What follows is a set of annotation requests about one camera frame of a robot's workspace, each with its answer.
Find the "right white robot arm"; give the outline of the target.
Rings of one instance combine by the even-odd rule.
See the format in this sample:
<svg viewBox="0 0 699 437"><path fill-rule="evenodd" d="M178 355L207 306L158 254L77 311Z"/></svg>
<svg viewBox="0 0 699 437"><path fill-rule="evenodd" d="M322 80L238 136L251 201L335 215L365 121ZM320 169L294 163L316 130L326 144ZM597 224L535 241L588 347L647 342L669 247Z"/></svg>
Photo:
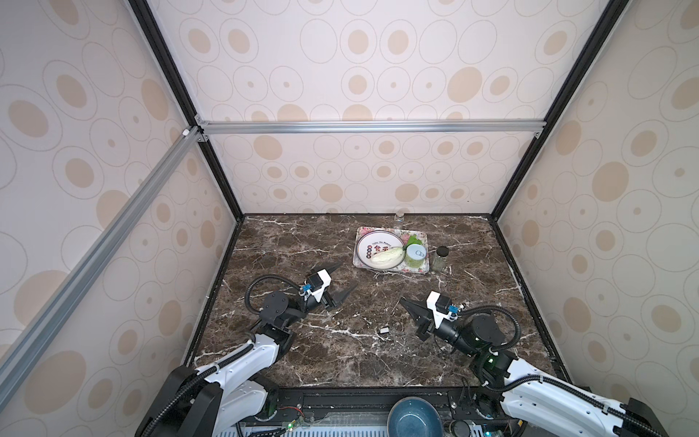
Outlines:
<svg viewBox="0 0 699 437"><path fill-rule="evenodd" d="M435 338L470 358L483 393L509 417L558 436L665 436L653 410L619 402L553 377L518 357L518 320L498 305L460 309L433 291L425 302L400 298L421 340Z"/></svg>

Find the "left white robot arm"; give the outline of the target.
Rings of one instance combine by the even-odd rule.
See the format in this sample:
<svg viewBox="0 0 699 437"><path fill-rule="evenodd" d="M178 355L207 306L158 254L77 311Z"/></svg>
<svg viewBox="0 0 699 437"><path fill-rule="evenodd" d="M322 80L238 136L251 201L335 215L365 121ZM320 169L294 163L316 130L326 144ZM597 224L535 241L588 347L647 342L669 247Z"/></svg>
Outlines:
<svg viewBox="0 0 699 437"><path fill-rule="evenodd" d="M215 436L261 413L269 389L253 377L278 362L295 339L291 325L318 308L342 306L357 287L333 295L331 274L341 262L325 264L302 283L264 274L247 287L244 304L258 317L248 340L208 367L180 365L162 385L136 436Z"/></svg>

